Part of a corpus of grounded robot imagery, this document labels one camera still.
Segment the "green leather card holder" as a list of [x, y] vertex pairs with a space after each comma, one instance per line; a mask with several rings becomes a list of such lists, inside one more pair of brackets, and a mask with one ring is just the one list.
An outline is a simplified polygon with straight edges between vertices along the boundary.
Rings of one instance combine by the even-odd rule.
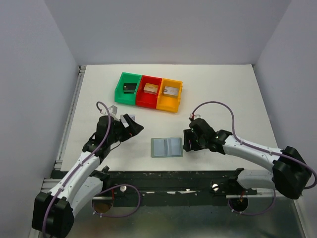
[[152, 138], [151, 139], [151, 157], [168, 158], [183, 157], [182, 138]]

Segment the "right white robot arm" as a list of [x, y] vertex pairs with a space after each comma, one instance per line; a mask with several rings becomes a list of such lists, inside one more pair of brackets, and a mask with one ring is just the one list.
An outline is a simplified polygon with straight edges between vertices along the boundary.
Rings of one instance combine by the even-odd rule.
[[223, 155], [236, 156], [264, 168], [263, 171], [242, 170], [228, 181], [228, 189], [239, 194], [249, 188], [275, 189], [296, 200], [305, 189], [312, 171], [293, 147], [271, 148], [236, 138], [226, 130], [215, 131], [204, 119], [197, 118], [183, 131], [185, 151], [208, 149]]

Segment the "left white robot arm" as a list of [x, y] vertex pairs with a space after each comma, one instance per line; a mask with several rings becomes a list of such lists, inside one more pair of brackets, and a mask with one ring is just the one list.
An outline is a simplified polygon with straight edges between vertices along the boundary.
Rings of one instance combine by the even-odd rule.
[[124, 119], [101, 116], [96, 131], [84, 144], [82, 153], [63, 179], [49, 192], [40, 192], [34, 202], [32, 228], [43, 235], [56, 238], [66, 237], [78, 211], [97, 194], [104, 196], [110, 184], [91, 174], [110, 153], [111, 146], [138, 135], [144, 127], [137, 124], [128, 114]]

